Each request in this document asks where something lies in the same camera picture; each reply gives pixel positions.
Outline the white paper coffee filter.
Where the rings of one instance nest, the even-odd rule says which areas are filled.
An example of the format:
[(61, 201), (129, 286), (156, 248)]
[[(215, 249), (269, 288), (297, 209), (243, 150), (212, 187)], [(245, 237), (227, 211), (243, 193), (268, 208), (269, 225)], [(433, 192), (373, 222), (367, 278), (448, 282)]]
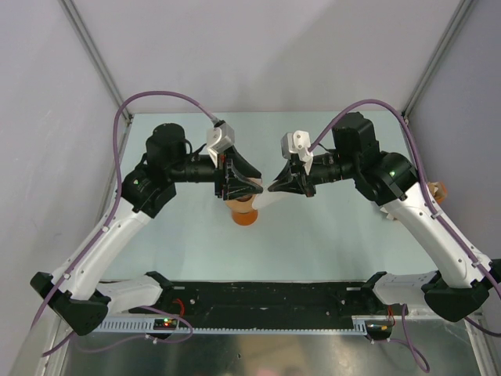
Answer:
[(277, 201), (290, 196), (290, 194), (287, 192), (272, 192), (269, 188), (273, 183), (275, 183), (275, 181), (272, 181), (269, 184), (263, 186), (263, 191), (255, 195), (255, 198), (252, 202), (252, 208), (254, 210), (261, 210), (269, 206), (270, 204), (276, 203)]

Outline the orange glass carafe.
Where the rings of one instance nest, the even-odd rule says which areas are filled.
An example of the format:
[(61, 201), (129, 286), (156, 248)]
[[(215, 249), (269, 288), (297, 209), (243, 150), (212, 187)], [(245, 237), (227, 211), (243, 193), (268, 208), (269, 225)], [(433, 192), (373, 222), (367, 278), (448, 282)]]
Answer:
[(231, 212), (232, 220), (239, 226), (250, 226), (258, 219), (258, 211), (251, 210), (248, 212)]

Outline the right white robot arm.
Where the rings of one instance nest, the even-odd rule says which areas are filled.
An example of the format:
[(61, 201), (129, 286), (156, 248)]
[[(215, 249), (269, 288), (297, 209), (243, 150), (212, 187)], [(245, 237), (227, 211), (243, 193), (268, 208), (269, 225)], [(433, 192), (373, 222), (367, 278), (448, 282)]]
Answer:
[(370, 120), (346, 114), (332, 133), (334, 147), (317, 156), (309, 151), (307, 132), (287, 133), (281, 140), (287, 163), (268, 190), (312, 197), (320, 184), (351, 179), (365, 199), (414, 236), (437, 267), (425, 274), (374, 274), (363, 286), (363, 308), (378, 314), (394, 304), (425, 307), (450, 322), (479, 309), (500, 283), (500, 261), (459, 233), (407, 157), (380, 150)]

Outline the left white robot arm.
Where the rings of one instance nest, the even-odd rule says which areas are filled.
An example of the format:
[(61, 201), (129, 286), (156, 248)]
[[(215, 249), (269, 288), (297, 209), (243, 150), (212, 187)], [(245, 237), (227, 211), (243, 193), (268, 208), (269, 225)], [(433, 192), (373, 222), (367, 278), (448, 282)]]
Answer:
[(123, 179), (95, 234), (60, 268), (36, 273), (32, 288), (78, 336), (94, 331), (112, 313), (173, 305), (173, 285), (158, 272), (135, 280), (101, 278), (127, 243), (176, 195), (176, 183), (211, 183), (224, 201), (262, 193), (261, 173), (234, 147), (234, 131), (220, 121), (207, 133), (207, 152), (192, 150), (181, 125), (157, 126), (141, 161)]

